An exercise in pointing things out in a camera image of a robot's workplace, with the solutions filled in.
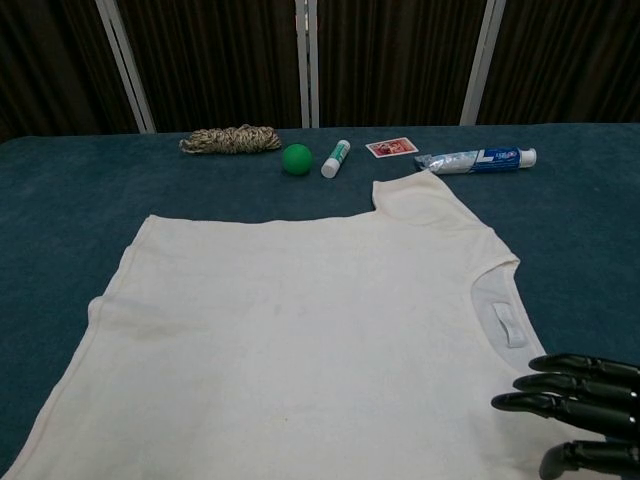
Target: playing card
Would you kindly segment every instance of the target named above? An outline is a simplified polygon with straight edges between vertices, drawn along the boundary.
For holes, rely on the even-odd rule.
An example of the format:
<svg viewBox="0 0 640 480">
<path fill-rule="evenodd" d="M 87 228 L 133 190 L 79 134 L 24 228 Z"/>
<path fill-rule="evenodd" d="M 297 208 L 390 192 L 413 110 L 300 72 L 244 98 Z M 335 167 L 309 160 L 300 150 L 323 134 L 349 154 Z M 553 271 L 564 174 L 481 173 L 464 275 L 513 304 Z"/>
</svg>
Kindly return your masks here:
<svg viewBox="0 0 640 480">
<path fill-rule="evenodd" d="M 407 137 L 393 138 L 381 142 L 369 143 L 366 147 L 376 158 L 393 157 L 394 155 L 406 155 L 418 151 L 416 146 Z"/>
</svg>

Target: white glue stick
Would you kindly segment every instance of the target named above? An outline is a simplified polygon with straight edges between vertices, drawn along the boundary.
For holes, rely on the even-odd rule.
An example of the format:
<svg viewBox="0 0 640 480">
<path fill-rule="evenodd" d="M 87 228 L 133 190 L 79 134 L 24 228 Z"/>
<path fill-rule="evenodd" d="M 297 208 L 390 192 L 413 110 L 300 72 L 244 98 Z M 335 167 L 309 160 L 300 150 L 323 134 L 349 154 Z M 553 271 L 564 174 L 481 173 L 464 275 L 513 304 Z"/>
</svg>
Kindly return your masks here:
<svg viewBox="0 0 640 480">
<path fill-rule="evenodd" d="M 344 162 L 347 153 L 351 150 L 351 144 L 346 140 L 340 140 L 336 145 L 336 148 L 333 149 L 327 161 L 324 162 L 322 168 L 320 169 L 320 173 L 325 178 L 333 178 L 340 170 L 340 165 Z"/>
</svg>

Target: blue table surface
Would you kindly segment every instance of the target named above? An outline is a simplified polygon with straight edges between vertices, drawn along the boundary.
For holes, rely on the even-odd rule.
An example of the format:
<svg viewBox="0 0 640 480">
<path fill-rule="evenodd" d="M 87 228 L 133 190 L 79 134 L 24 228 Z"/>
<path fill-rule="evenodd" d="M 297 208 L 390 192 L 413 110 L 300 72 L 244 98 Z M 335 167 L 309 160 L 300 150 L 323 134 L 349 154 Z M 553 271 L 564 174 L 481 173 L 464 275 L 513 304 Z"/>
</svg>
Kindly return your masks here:
<svg viewBox="0 0 640 480">
<path fill-rule="evenodd" d="M 0 145 L 0 473 L 22 448 L 100 295 L 149 214 L 264 222 L 372 209 L 371 183 L 415 172 L 366 143 L 408 136 L 421 153 L 534 147 L 527 171 L 443 177 L 518 255 L 516 282 L 549 352 L 640 363 L 640 124 L 282 130 L 312 172 L 281 151 L 189 156 L 185 134 L 25 137 Z M 352 150 L 333 180 L 320 165 Z"/>
</svg>

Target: brown curtain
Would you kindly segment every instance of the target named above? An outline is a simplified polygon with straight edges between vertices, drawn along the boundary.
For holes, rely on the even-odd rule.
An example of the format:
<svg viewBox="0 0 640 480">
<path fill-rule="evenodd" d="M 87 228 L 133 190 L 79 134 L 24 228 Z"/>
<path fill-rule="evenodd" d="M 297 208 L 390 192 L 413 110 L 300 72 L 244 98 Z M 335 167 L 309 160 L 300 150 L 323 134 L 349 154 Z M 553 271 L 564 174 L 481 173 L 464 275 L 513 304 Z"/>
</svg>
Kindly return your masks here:
<svg viewBox="0 0 640 480">
<path fill-rule="evenodd" d="M 640 121 L 640 1 L 509 0 L 478 123 Z"/>
<path fill-rule="evenodd" d="M 120 0 L 158 131 L 299 127 L 294 0 Z"/>
<path fill-rule="evenodd" d="M 95 2 L 0 1 L 0 141 L 136 132 Z"/>
<path fill-rule="evenodd" d="M 318 0 L 320 124 L 457 124 L 485 3 Z"/>
</svg>

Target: black robotic finger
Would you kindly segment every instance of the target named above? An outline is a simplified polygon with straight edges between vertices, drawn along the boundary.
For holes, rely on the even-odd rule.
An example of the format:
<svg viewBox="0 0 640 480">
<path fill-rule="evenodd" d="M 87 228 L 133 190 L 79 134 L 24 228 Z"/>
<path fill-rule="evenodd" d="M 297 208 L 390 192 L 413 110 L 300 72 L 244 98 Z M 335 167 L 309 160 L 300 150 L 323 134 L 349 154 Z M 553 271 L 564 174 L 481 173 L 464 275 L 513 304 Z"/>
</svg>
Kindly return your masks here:
<svg viewBox="0 0 640 480">
<path fill-rule="evenodd" d="M 513 386 L 523 392 L 556 393 L 598 405 L 615 406 L 634 415 L 638 412 L 636 388 L 605 380 L 580 378 L 563 373 L 539 373 L 520 377 L 513 382 Z"/>
<path fill-rule="evenodd" d="M 603 358 L 560 354 L 543 355 L 529 362 L 538 372 L 570 373 L 594 379 L 609 379 L 630 386 L 640 385 L 640 368 L 636 365 L 613 362 Z"/>
<path fill-rule="evenodd" d="M 567 470 L 586 468 L 612 475 L 640 473 L 638 445 L 628 443 L 571 442 L 550 449 L 540 464 L 540 478 L 555 480 Z"/>
<path fill-rule="evenodd" d="M 491 405 L 498 410 L 552 417 L 620 440 L 635 440 L 639 435 L 636 418 L 629 412 L 566 397 L 546 393 L 506 393 L 494 397 Z"/>
</svg>

